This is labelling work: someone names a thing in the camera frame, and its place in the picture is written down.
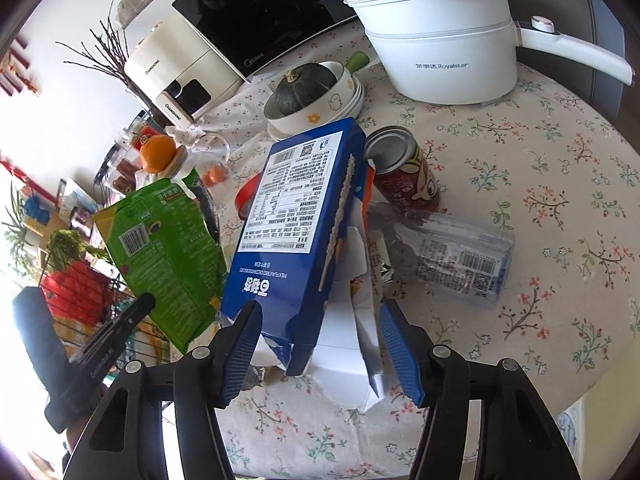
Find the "person's left hand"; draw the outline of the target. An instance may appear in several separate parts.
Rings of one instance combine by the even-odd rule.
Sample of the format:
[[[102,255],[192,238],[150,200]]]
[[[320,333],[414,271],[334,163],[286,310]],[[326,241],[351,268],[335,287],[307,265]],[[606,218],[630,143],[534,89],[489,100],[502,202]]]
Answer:
[[[94,411],[91,411],[89,413],[82,413],[70,423],[70,426],[67,427],[65,437],[68,452],[70,452],[70,454],[73,454],[73,452],[75,451],[75,448],[78,445],[78,442],[80,441],[80,438],[84,433],[88,423],[90,422],[93,414]]]

